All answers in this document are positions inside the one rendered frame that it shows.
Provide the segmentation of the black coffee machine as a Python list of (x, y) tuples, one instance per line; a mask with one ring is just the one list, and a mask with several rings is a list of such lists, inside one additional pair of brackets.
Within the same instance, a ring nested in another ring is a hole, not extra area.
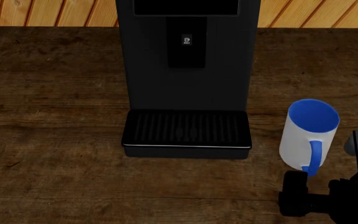
[[(130, 110), (246, 113), (260, 2), (116, 0)], [(129, 157), (236, 160), (251, 150), (123, 148)]]

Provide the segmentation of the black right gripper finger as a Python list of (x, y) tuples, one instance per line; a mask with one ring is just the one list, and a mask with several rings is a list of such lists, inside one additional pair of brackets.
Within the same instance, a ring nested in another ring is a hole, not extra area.
[(282, 191), (278, 194), (280, 213), (288, 217), (302, 217), (306, 212), (308, 173), (287, 171), (283, 179)]
[(331, 197), (350, 197), (352, 195), (352, 180), (338, 179), (330, 180), (328, 184)]

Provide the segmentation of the black ribbed drip tray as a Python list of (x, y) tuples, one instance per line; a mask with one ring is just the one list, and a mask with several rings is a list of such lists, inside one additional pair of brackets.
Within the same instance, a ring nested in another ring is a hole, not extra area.
[(130, 110), (121, 143), (125, 147), (252, 147), (243, 111)]

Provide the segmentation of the white mug with blue handle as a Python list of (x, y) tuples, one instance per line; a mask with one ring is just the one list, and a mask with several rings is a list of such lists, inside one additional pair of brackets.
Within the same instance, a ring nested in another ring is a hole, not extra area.
[(340, 123), (337, 111), (326, 102), (302, 99), (290, 105), (279, 155), (290, 167), (310, 177), (323, 165)]

